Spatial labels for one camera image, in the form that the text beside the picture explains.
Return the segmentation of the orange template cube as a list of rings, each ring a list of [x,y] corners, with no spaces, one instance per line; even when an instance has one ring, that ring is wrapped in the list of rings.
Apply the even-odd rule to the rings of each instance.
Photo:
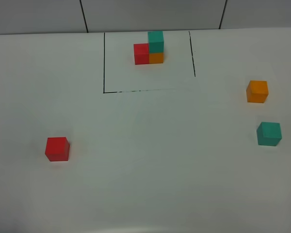
[[[149,63],[150,64],[162,64],[164,62],[164,53],[150,53]]]

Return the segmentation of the red template cube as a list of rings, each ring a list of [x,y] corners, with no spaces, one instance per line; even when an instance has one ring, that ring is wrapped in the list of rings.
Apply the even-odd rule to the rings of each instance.
[[[149,64],[149,44],[134,44],[134,62],[136,65]]]

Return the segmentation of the teal template cube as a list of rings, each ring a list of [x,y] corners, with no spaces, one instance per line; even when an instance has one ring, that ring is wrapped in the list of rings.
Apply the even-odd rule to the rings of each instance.
[[[149,53],[164,52],[163,31],[152,31],[147,33]]]

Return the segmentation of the teal loose cube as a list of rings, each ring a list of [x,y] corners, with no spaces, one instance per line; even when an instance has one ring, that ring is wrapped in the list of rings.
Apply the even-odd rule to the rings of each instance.
[[[261,122],[257,130],[260,146],[277,146],[282,139],[281,127],[277,122]]]

